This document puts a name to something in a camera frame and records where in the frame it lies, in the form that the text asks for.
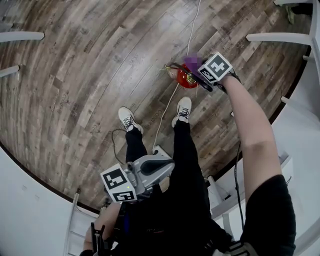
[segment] floorboard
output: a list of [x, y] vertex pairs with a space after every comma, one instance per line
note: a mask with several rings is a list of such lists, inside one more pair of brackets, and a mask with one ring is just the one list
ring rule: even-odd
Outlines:
[[[106, 199], [99, 173], [117, 162], [112, 130], [118, 109], [130, 108], [151, 152], [160, 117], [176, 87], [162, 70], [187, 53], [196, 0], [12, 0], [1, 2], [8, 31], [44, 32], [41, 41], [0, 44], [0, 140], [33, 174], [62, 193], [99, 208]], [[308, 33], [310, 17], [289, 24], [269, 0], [202, 0], [190, 53], [222, 53], [270, 117], [293, 83], [307, 46], [249, 42], [247, 34]], [[191, 134], [205, 177], [236, 155], [239, 139], [228, 97], [215, 89], [179, 87], [157, 144], [173, 153], [171, 120], [183, 96], [192, 99]], [[125, 159], [124, 132], [115, 132]], [[168, 181], [162, 184], [165, 189]]]

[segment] shoe lace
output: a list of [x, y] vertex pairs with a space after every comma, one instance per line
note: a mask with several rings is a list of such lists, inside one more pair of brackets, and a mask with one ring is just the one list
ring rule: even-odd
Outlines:
[[129, 126], [131, 126], [134, 122], [134, 119], [131, 116], [126, 117], [123, 119], [124, 122], [124, 128], [127, 129]]
[[182, 107], [181, 110], [180, 110], [179, 113], [178, 113], [178, 116], [188, 119], [189, 109], [187, 109], [187, 108], [185, 108], [185, 107]]

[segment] white cable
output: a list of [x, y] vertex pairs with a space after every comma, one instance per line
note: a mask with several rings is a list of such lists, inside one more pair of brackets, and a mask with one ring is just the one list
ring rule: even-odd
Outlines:
[[[195, 21], [196, 21], [196, 18], [198, 17], [198, 14], [199, 14], [200, 3], [201, 3], [201, 0], [199, 0], [198, 9], [197, 9], [197, 11], [196, 11], [196, 15], [195, 15], [195, 17], [194, 17], [194, 19], [193, 19], [193, 22], [192, 22], [192, 28], [191, 28], [190, 38], [189, 38], [189, 42], [188, 42], [188, 47], [187, 47], [187, 49], [186, 49], [186, 55], [189, 54], [189, 46], [190, 46], [190, 42], [191, 42], [191, 38], [192, 38], [192, 33], [194, 32]], [[175, 87], [175, 89], [174, 89], [174, 91], [173, 91], [173, 93], [172, 93], [172, 95], [171, 95], [171, 97], [170, 97], [170, 99], [169, 99], [169, 102], [168, 102], [168, 104], [166, 105], [166, 108], [165, 108], [165, 110], [164, 110], [164, 112], [163, 112], [163, 114], [162, 114], [162, 116], [161, 116], [160, 124], [159, 124], [158, 130], [156, 131], [155, 138], [154, 138], [154, 143], [153, 143], [153, 146], [152, 146], [152, 153], [154, 152], [154, 148], [155, 148], [155, 145], [156, 145], [156, 142], [157, 142], [157, 137], [158, 137], [158, 133], [159, 133], [159, 131], [160, 131], [160, 127], [161, 127], [161, 124], [162, 124], [162, 119], [163, 119], [164, 116], [165, 116], [165, 113], [166, 113], [166, 111], [167, 111], [167, 109], [168, 109], [168, 107], [169, 107], [169, 105], [170, 105], [170, 102], [171, 102], [172, 98], [174, 97], [174, 95], [175, 95], [175, 93], [176, 93], [176, 90], [178, 89], [178, 86], [179, 86], [179, 83], [176, 85], [176, 87]]]
[[166, 113], [166, 111], [167, 111], [167, 109], [169, 107], [169, 104], [170, 104], [173, 96], [175, 95], [176, 90], [178, 89], [178, 86], [179, 86], [179, 83], [176, 85], [176, 87], [175, 87], [175, 89], [174, 89], [174, 91], [173, 91], [173, 93], [172, 93], [172, 95], [171, 95], [171, 97], [169, 99], [168, 105], [166, 105], [166, 108], [165, 108], [165, 110], [164, 110], [164, 112], [163, 112], [163, 114], [161, 116], [160, 124], [159, 124], [158, 130], [156, 131], [155, 138], [154, 138], [154, 143], [153, 143], [153, 147], [152, 147], [152, 153], [154, 151], [154, 148], [155, 148], [155, 145], [156, 145], [156, 142], [157, 142], [157, 137], [158, 137], [158, 133], [159, 133], [159, 130], [160, 130], [160, 127], [161, 127], [161, 124], [162, 124], [162, 119], [164, 118], [164, 115], [165, 115], [165, 113]]
[[196, 21], [196, 18], [198, 17], [198, 14], [199, 14], [200, 3], [201, 3], [201, 0], [199, 0], [198, 10], [196, 11], [196, 15], [195, 15], [193, 22], [192, 22], [192, 28], [191, 28], [190, 38], [189, 38], [189, 42], [188, 42], [188, 48], [186, 49], [186, 55], [189, 54], [189, 46], [190, 46], [190, 42], [191, 42], [191, 38], [192, 38], [192, 33], [194, 32], [195, 21]]

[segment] black sleeve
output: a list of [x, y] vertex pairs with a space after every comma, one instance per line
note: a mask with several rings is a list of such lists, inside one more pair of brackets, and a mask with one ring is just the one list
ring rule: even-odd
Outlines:
[[241, 242], [247, 242], [259, 256], [292, 256], [296, 248], [296, 216], [288, 186], [276, 175], [251, 195], [246, 205]]
[[80, 253], [80, 256], [93, 256], [94, 251], [93, 250], [84, 250], [83, 252]]

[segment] purple object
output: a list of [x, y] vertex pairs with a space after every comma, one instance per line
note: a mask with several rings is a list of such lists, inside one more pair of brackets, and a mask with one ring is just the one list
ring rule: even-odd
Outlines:
[[203, 62], [202, 58], [199, 57], [196, 53], [192, 53], [184, 57], [185, 65], [194, 75], [196, 75], [199, 78], [201, 78], [201, 76], [198, 73], [198, 68], [202, 66], [202, 62]]

